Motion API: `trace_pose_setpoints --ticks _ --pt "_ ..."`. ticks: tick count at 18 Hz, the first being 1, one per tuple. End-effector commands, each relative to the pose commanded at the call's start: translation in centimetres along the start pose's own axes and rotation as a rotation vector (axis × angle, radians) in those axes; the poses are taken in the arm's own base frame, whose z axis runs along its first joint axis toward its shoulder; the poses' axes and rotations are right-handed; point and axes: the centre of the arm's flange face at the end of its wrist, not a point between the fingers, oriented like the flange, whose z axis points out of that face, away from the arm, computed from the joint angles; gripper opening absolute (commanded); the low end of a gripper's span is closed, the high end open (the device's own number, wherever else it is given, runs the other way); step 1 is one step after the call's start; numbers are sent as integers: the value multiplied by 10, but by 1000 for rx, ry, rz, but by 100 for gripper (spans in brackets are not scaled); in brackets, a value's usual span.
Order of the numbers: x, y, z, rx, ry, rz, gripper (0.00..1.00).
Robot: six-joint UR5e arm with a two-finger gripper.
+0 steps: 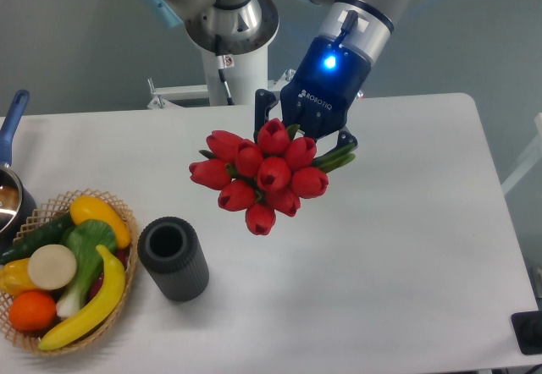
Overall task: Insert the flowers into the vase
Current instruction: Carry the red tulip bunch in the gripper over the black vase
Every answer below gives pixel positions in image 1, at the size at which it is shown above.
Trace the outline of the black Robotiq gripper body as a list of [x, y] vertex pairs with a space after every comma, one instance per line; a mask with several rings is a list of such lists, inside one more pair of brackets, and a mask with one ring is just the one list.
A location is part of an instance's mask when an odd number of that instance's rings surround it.
[[322, 36], [315, 38], [280, 92], [284, 125], [297, 124], [313, 139], [342, 129], [370, 69], [370, 62], [352, 50]]

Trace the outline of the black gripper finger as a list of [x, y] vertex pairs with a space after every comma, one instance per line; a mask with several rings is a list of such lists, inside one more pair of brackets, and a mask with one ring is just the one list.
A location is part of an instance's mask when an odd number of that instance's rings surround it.
[[339, 130], [336, 145], [333, 149], [327, 152], [327, 155], [346, 155], [358, 147], [357, 138], [349, 131], [347, 127]]
[[254, 132], [253, 138], [257, 142], [260, 129], [269, 121], [269, 114], [279, 104], [279, 99], [272, 92], [258, 89], [255, 92]]

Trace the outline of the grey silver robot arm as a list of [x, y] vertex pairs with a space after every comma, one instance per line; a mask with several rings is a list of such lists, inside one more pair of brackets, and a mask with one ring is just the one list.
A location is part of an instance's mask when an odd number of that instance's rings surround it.
[[268, 45], [279, 29], [272, 0], [144, 0], [168, 26], [183, 25], [199, 48], [214, 106], [253, 104], [254, 127], [280, 107], [286, 125], [313, 139], [346, 127], [351, 104], [410, 0], [306, 0], [329, 11], [299, 67], [281, 85], [268, 85]]

